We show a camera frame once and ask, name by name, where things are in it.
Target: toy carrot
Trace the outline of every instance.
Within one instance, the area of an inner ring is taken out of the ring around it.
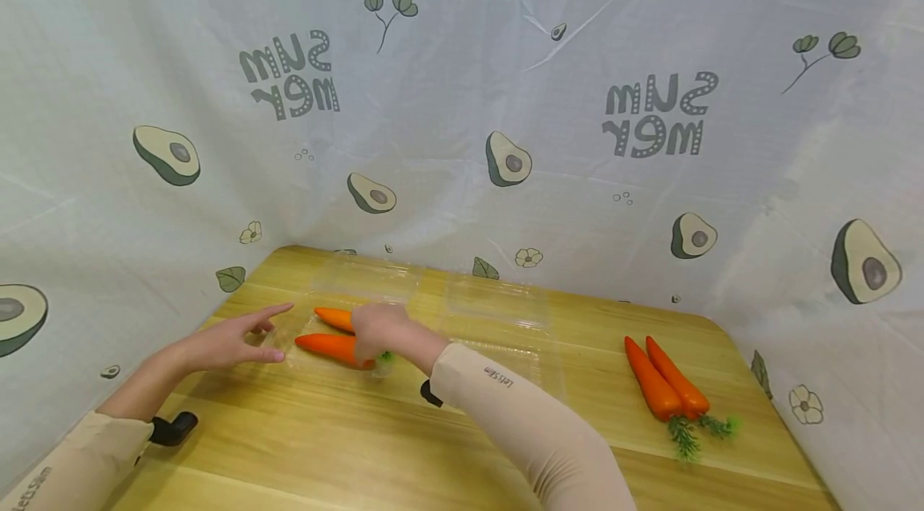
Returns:
[[[674,361],[668,357],[667,353],[658,343],[650,336],[645,337],[645,348],[648,349],[648,357],[651,364],[661,373],[675,391],[680,395],[680,401],[683,403],[683,416],[689,420],[697,420],[701,415],[709,412],[709,400],[703,393],[700,393],[695,385],[689,382],[689,379],[683,376],[680,369],[674,364]]]
[[[626,357],[630,360],[645,402],[656,418],[667,422],[671,416],[682,415],[683,403],[680,395],[677,395],[677,391],[665,381],[661,373],[655,369],[655,365],[646,357],[645,351],[630,336],[626,336]]]
[[[334,328],[348,333],[353,332],[353,313],[348,310],[327,309],[324,308],[324,306],[318,306],[318,308],[314,310],[314,313],[323,322],[330,324],[330,326]]]
[[[707,428],[713,436],[725,438],[735,434],[738,426],[737,420],[730,418],[722,421],[714,418],[714,416],[707,415],[710,409],[709,399],[703,393],[700,393],[699,389],[689,382],[687,377],[683,376],[674,361],[650,336],[645,337],[645,347],[648,348],[651,364],[661,373],[665,381],[677,391],[677,395],[680,395],[680,401],[683,404],[683,416],[686,416],[689,420],[699,422],[699,426]]]
[[[680,395],[665,381],[645,351],[630,336],[626,336],[626,357],[630,360],[632,371],[651,412],[658,420],[667,422],[667,431],[677,445],[677,456],[681,461],[695,461],[699,456],[699,442],[693,436],[691,421],[683,416]]]
[[[331,359],[337,359],[341,363],[346,363],[352,367],[357,367],[364,371],[369,371],[375,367],[374,360],[367,360],[363,364],[357,363],[356,360],[356,337],[351,335],[327,335],[323,333],[314,333],[312,335],[298,336],[294,343],[305,351],[325,355]]]

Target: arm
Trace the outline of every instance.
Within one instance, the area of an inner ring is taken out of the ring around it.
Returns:
[[[273,329],[269,318],[291,309],[270,306],[231,318],[158,351],[0,501],[6,511],[96,511],[132,470],[151,438],[151,419],[176,385],[195,371],[245,361],[279,363],[280,351],[251,347],[248,332]]]
[[[433,395],[482,428],[547,511],[636,509],[606,440],[527,379],[411,321],[401,306],[356,309],[353,327],[357,359],[389,349],[430,376]]]

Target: plastic lid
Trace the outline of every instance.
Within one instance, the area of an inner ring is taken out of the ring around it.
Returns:
[[[475,315],[533,328],[549,325],[541,288],[470,274],[452,274],[446,279],[446,309],[450,315]]]
[[[309,292],[341,293],[354,298],[406,303],[420,282],[420,268],[341,254],[323,264]]]

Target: right hand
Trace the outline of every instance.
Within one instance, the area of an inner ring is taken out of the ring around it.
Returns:
[[[356,333],[354,354],[358,363],[391,351],[396,337],[401,336],[407,325],[413,324],[403,305],[381,303],[357,306],[351,321]]]

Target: flower print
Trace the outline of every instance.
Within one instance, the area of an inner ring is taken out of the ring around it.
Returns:
[[[536,249],[519,249],[516,261],[518,266],[533,268],[542,262],[542,253]]]
[[[260,221],[252,221],[247,225],[247,230],[241,233],[241,244],[250,244],[251,242],[256,242],[260,240],[263,236],[263,229],[260,225]]]
[[[789,406],[792,414],[803,425],[817,425],[825,420],[825,407],[821,399],[804,385],[798,385],[789,392]]]

